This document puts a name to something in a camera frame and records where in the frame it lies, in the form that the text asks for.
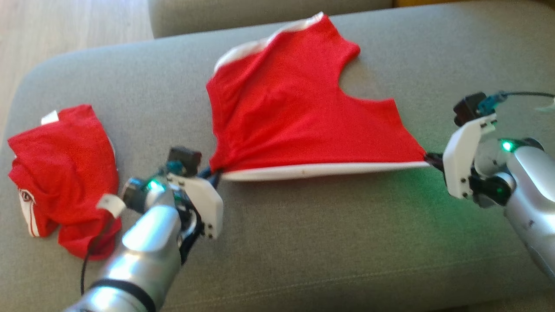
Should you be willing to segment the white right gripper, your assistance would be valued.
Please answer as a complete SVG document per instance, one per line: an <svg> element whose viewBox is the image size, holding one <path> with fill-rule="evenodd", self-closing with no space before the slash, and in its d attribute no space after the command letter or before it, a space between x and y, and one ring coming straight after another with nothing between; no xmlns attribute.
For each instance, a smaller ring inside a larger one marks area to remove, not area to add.
<svg viewBox="0 0 555 312"><path fill-rule="evenodd" d="M493 113L464 123L454 132L444 153L426 153L425 161L444 172L448 193L463 199L473 194L470 173L480 140L495 130L497 114Z"/></svg>

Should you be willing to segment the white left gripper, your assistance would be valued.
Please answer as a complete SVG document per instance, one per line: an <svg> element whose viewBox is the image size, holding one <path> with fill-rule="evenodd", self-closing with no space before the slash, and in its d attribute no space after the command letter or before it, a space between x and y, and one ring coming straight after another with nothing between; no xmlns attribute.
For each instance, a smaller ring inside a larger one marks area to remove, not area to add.
<svg viewBox="0 0 555 312"><path fill-rule="evenodd" d="M200 236L215 240L222 233L223 200L216 190L221 176L222 170L212 172L210 167L202 169L199 176L167 175L182 217L178 239L182 261L187 260Z"/></svg>

